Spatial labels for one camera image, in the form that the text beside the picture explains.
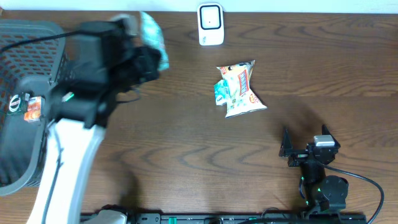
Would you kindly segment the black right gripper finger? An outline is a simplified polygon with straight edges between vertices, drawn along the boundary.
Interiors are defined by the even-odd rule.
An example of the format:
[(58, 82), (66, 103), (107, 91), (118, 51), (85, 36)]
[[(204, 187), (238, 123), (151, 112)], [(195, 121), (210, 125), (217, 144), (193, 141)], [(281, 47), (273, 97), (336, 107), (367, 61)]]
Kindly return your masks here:
[(331, 136), (331, 133), (330, 133), (329, 129), (327, 128), (327, 126), (325, 124), (322, 125), (322, 135)]
[(284, 134), (279, 150), (279, 157), (289, 157), (293, 152), (292, 141), (289, 136), (289, 132), (287, 129), (284, 129)]

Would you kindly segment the yellow snack bag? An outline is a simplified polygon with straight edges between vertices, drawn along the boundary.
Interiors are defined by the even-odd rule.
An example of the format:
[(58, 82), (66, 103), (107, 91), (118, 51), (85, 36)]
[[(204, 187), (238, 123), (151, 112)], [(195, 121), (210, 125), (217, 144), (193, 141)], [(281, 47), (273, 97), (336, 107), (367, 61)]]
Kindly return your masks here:
[(222, 80), (227, 80), (229, 85), (230, 100), (225, 104), (225, 118), (267, 109), (267, 106), (251, 90), (250, 79), (254, 64), (255, 60), (250, 60), (234, 65), (217, 67), (221, 73)]

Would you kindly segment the small teal white packet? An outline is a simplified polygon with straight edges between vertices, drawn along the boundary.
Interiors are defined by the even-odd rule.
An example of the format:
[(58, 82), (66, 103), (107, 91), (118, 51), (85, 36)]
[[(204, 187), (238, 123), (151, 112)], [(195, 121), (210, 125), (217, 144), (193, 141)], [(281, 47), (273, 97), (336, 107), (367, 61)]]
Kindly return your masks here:
[(227, 80), (220, 80), (214, 85), (215, 103), (217, 106), (227, 104), (230, 100), (229, 85)]

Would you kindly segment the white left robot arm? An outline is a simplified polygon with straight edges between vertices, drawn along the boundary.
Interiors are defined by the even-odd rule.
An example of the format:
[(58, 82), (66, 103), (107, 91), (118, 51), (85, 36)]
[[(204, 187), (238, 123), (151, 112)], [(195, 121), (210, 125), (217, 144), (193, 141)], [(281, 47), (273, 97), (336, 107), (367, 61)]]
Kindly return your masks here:
[(118, 94), (159, 77), (161, 54), (133, 43), (136, 18), (79, 25), (73, 33), (77, 60), (45, 96), (46, 157), (29, 223), (79, 223), (95, 155), (106, 134)]

